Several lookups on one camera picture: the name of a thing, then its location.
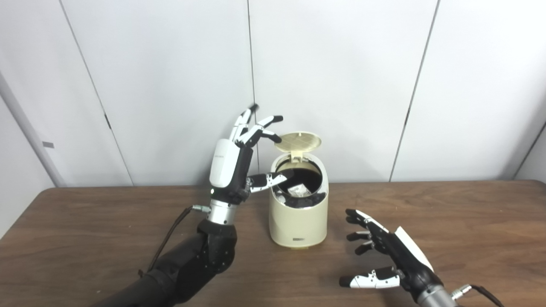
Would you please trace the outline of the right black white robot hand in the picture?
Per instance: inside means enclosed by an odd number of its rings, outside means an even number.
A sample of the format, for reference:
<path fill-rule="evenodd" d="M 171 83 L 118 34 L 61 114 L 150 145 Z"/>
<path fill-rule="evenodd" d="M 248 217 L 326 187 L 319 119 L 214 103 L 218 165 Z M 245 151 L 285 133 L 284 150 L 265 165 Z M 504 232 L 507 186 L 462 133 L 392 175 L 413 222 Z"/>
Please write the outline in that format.
<path fill-rule="evenodd" d="M 345 288 L 392 288 L 401 286 L 414 301 L 433 287 L 443 286 L 441 279 L 434 273 L 432 266 L 411 237 L 402 229 L 388 231 L 374 218 L 356 209 L 346 210 L 346 221 L 360 225 L 363 231 L 347 235 L 347 241 L 363 240 L 355 249 L 358 256 L 376 250 L 387 255 L 393 266 L 373 269 L 370 272 L 354 276 L 341 276 L 339 285 Z"/>

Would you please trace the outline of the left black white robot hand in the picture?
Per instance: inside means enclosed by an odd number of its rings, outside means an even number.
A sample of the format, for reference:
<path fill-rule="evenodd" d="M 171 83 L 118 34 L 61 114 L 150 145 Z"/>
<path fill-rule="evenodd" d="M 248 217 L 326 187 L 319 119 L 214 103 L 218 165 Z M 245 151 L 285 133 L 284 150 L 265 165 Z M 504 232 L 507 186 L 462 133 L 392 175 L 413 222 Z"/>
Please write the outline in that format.
<path fill-rule="evenodd" d="M 283 116 L 269 116 L 249 127 L 252 115 L 258 110 L 254 104 L 236 119 L 228 138 L 217 142 L 210 171 L 211 199 L 239 205 L 250 194 L 277 186 L 294 176 L 294 171 L 270 172 L 249 176 L 253 147 L 261 138 L 280 144 L 282 139 L 267 127 L 283 121 Z"/>

